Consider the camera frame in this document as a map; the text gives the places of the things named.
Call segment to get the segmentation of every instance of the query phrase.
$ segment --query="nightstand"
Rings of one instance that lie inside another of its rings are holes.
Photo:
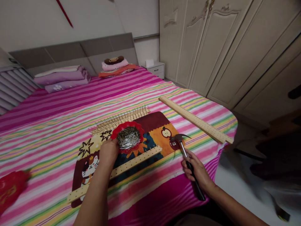
[[[164,66],[165,63],[161,63],[161,62],[154,62],[153,66],[150,67],[144,67],[145,69],[147,69],[149,72],[153,73],[154,75],[156,75],[157,77],[164,79]]]

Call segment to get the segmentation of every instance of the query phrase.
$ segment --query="orange folded blanket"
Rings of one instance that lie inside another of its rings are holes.
[[[99,78],[106,78],[108,76],[110,77],[113,77],[113,76],[117,76],[117,75],[121,75],[123,74],[123,72],[125,72],[126,70],[129,70],[129,69],[135,69],[137,68],[138,66],[134,65],[134,64],[129,64],[125,67],[122,67],[122,68],[119,68],[119,69],[116,69],[116,70],[113,70],[113,71],[102,71],[98,74],[98,77]]]

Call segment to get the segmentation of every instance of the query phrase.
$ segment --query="purple folded blanket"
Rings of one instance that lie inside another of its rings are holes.
[[[71,89],[73,87],[88,84],[91,81],[91,77],[89,73],[86,70],[83,70],[82,74],[84,75],[84,79],[82,80],[59,82],[56,84],[47,85],[45,86],[45,89],[48,93],[53,93],[53,92],[57,92],[65,89]]]
[[[73,81],[73,80],[83,80],[85,75],[83,71],[85,70],[84,67],[78,67],[77,71],[72,72],[55,72],[49,75],[45,75],[42,77],[35,77],[34,81],[39,85],[51,85],[56,84],[62,81]]]

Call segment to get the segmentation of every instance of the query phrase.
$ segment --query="gray headboard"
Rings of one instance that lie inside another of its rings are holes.
[[[91,76],[106,58],[124,56],[138,65],[132,33],[10,52],[32,76],[59,67],[82,65]]]

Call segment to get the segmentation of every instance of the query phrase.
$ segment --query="wardrobe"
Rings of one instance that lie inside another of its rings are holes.
[[[301,69],[291,64],[299,60],[300,33],[299,0],[160,0],[165,77],[264,126],[301,108],[301,98],[290,101],[286,93],[301,84]],[[287,67],[294,68],[295,85],[276,85]],[[283,90],[282,104],[267,95],[271,90],[262,91],[266,86]],[[262,110],[267,101],[278,113]]]

